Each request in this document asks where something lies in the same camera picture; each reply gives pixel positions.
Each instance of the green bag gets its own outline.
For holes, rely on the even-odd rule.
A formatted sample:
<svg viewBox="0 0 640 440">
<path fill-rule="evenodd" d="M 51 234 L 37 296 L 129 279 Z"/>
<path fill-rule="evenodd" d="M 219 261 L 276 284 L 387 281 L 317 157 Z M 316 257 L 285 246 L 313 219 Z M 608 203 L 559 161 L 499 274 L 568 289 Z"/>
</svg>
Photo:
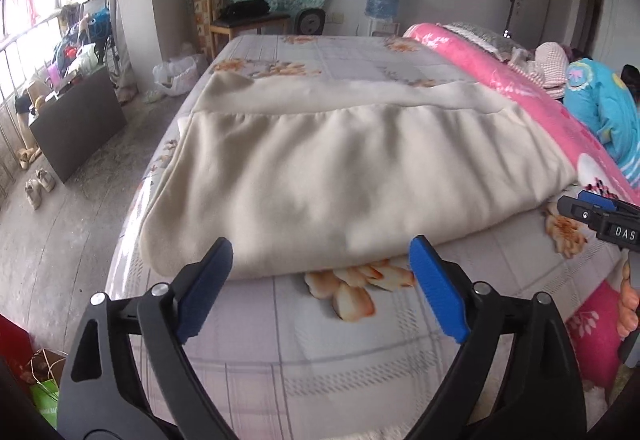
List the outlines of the green bag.
<svg viewBox="0 0 640 440">
<path fill-rule="evenodd" d="M 31 396 L 40 414 L 53 428 L 58 426 L 58 396 L 60 389 L 52 378 L 31 386 Z"/>
</svg>

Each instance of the beige blanket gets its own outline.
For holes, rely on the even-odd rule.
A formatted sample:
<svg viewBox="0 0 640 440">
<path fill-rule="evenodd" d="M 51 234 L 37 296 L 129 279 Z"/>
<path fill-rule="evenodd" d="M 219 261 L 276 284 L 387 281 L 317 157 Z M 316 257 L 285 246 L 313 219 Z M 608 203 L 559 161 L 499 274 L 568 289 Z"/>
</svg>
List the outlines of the beige blanket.
<svg viewBox="0 0 640 440">
<path fill-rule="evenodd" d="M 532 209 L 575 179 L 555 141 L 481 84 L 213 75 L 143 219 L 165 276 L 219 236 L 235 279 L 382 260 Z"/>
</svg>

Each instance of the black seat cushion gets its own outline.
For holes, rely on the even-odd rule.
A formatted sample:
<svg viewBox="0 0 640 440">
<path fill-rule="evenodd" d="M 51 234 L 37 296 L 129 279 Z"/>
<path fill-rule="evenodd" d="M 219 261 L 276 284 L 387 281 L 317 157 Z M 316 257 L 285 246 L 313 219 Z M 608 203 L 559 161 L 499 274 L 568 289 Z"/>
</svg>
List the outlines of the black seat cushion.
<svg viewBox="0 0 640 440">
<path fill-rule="evenodd" d="M 264 23 L 267 21 L 276 21 L 278 19 L 289 19 L 291 16 L 284 12 L 270 12 L 264 16 L 257 17 L 243 17 L 239 19 L 216 19 L 213 26 L 221 26 L 224 28 L 237 28 L 243 25 L 250 25 L 254 23 Z"/>
</svg>

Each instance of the metal bolt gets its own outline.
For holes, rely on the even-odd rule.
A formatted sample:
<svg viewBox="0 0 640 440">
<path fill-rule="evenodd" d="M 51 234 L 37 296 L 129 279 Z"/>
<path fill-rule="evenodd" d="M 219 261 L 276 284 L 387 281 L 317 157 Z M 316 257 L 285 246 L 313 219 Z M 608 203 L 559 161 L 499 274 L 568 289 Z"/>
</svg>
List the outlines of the metal bolt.
<svg viewBox="0 0 640 440">
<path fill-rule="evenodd" d="M 96 292 L 91 296 L 91 299 L 89 299 L 89 301 L 91 302 L 92 305 L 98 306 L 105 299 L 107 299 L 107 296 L 104 294 L 104 292 Z"/>
<path fill-rule="evenodd" d="M 151 293 L 156 297 L 160 297 L 167 292 L 169 292 L 169 285 L 167 285 L 167 283 L 158 283 L 151 287 Z"/>
<path fill-rule="evenodd" d="M 484 281 L 478 281 L 474 283 L 474 292 L 478 295 L 487 295 L 491 292 L 491 285 Z"/>
<path fill-rule="evenodd" d="M 546 292 L 538 292 L 536 299 L 540 304 L 548 305 L 551 303 L 551 296 Z"/>
</svg>

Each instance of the gray floor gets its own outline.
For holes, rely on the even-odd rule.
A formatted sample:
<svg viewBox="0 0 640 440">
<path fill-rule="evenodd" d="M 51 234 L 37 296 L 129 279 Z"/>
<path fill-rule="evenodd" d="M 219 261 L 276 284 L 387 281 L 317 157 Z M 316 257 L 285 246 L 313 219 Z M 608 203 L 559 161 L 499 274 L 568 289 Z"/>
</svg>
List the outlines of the gray floor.
<svg viewBox="0 0 640 440">
<path fill-rule="evenodd" d="M 33 211 L 18 174 L 0 207 L 0 314 L 34 346 L 68 351 L 91 295 L 104 288 L 127 208 L 146 165 L 184 97 L 124 107 L 127 127 Z"/>
</svg>

